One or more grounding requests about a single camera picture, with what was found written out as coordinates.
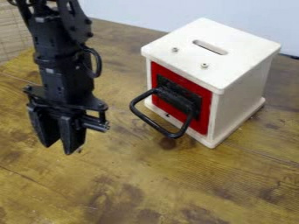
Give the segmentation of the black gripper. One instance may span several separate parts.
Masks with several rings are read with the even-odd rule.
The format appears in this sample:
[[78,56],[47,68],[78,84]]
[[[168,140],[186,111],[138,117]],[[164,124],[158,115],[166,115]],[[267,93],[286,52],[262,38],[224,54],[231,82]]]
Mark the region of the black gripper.
[[[102,59],[96,59],[96,70],[92,70],[90,56],[54,61],[51,64],[39,59],[36,62],[41,85],[24,89],[29,97],[32,127],[43,146],[51,147],[60,139],[64,153],[70,155],[86,143],[87,129],[100,132],[108,130],[108,105],[92,94],[94,79],[102,73]],[[55,118],[63,113],[74,114],[76,118],[62,116],[58,123],[51,112]]]

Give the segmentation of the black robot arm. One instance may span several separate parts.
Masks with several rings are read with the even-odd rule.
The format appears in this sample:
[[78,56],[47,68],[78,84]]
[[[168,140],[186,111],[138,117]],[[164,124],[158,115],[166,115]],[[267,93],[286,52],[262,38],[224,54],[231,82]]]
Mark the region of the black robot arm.
[[23,89],[32,127],[44,146],[63,143],[72,154],[87,130],[108,130],[108,105],[92,94],[102,75],[102,57],[87,46],[92,20],[79,0],[7,0],[17,7],[32,34],[33,61],[41,85]]

